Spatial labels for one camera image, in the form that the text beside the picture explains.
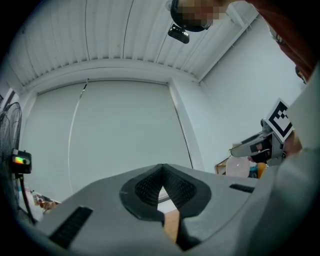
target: black rubber cover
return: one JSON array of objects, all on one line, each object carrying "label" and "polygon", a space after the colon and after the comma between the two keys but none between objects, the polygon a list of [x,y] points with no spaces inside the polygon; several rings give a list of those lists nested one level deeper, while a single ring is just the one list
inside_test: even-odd
[{"label": "black rubber cover", "polygon": [[211,199],[210,187],[168,164],[158,164],[122,186],[121,202],[138,219],[159,221],[163,225],[165,216],[157,210],[162,186],[180,212],[176,243],[181,249],[188,250],[200,241],[188,235],[183,219],[198,216],[205,209]]}]

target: white ceiling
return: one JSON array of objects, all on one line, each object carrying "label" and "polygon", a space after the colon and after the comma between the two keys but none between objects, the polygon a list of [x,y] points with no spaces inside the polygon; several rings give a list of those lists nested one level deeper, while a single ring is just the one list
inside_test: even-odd
[{"label": "white ceiling", "polygon": [[13,40],[0,84],[22,93],[46,74],[114,59],[167,66],[201,81],[258,14],[252,5],[237,2],[224,19],[209,30],[190,32],[190,43],[183,44],[167,34],[173,20],[166,1],[43,1]]}]

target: camera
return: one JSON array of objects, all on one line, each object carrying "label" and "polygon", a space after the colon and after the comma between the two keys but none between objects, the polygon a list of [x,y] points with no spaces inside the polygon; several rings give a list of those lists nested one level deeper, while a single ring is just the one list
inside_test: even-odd
[{"label": "camera", "polygon": [[169,29],[168,35],[184,44],[188,44],[190,42],[189,34],[183,28],[175,24],[173,24]]}]

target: electric fan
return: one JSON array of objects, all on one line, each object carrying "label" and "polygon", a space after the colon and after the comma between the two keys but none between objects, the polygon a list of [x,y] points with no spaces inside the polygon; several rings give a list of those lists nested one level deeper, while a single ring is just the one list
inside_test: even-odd
[{"label": "electric fan", "polygon": [[5,198],[14,215],[19,210],[19,180],[23,200],[31,222],[23,174],[31,173],[31,155],[19,151],[22,111],[19,103],[13,103],[0,113],[0,182]]}]

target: fan grille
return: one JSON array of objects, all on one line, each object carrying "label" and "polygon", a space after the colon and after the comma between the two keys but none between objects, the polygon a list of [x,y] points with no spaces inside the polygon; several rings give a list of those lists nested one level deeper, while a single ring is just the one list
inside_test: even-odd
[{"label": "fan grille", "polygon": [[0,182],[8,204],[18,212],[19,186],[11,172],[13,149],[19,148],[22,111],[19,103],[8,105],[0,113]]}]

